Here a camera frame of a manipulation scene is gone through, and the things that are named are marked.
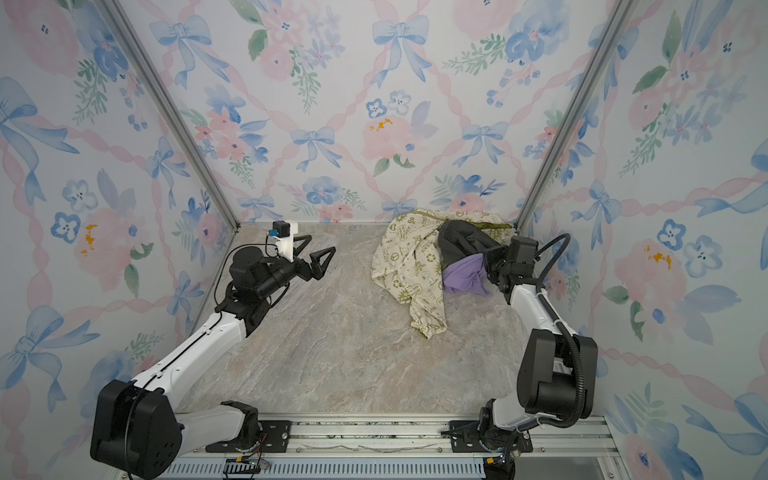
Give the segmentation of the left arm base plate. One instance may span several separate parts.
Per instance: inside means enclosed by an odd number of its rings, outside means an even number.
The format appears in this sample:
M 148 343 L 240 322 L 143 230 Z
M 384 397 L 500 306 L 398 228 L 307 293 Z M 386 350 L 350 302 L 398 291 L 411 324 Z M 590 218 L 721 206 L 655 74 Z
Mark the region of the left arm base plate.
M 285 453 L 293 423 L 289 420 L 259 420 L 246 425 L 233 440 L 205 447 L 206 453 Z

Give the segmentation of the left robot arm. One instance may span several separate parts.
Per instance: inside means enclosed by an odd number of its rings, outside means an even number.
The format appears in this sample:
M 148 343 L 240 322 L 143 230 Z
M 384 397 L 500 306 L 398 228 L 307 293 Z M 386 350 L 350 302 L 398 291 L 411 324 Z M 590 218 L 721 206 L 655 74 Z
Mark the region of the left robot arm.
M 177 408 L 191 387 L 229 350 L 253 334 L 293 280 L 322 279 L 336 249 L 300 254 L 309 235 L 233 250 L 231 280 L 213 314 L 170 354 L 130 380 L 113 379 L 97 396 L 90 456 L 141 479 L 162 475 L 182 454 L 223 443 L 246 454 L 268 435 L 256 407 L 239 401 L 192 413 Z

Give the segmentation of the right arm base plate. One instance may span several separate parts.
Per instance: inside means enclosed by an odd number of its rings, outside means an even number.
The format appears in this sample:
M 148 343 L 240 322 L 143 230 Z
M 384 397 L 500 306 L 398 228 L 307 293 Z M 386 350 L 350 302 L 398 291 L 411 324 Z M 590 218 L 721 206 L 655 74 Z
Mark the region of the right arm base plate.
M 453 453 L 500 455 L 508 449 L 515 455 L 532 453 L 533 444 L 527 434 L 499 429 L 493 425 L 484 432 L 478 421 L 451 420 L 441 433 L 450 440 Z

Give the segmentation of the purple cloth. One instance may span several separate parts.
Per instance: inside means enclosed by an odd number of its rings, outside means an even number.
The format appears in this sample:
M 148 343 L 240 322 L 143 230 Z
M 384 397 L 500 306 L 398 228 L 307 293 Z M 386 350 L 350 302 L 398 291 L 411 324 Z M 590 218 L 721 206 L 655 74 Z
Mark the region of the purple cloth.
M 484 284 L 486 278 L 484 256 L 481 253 L 473 254 L 448 265 L 443 270 L 443 290 L 449 294 L 469 292 L 489 296 L 490 291 Z

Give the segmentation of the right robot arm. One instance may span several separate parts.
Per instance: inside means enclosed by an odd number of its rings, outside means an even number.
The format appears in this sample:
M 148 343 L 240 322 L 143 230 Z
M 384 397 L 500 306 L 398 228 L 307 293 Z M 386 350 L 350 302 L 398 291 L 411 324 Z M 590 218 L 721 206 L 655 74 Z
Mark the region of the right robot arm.
M 515 391 L 490 400 L 481 410 L 476 430 L 490 451 L 534 428 L 570 428 L 591 415 L 597 344 L 566 322 L 545 288 L 545 278 L 570 243 L 568 233 L 544 246 L 531 238 L 514 237 L 507 246 L 484 254 L 489 281 L 528 332 Z

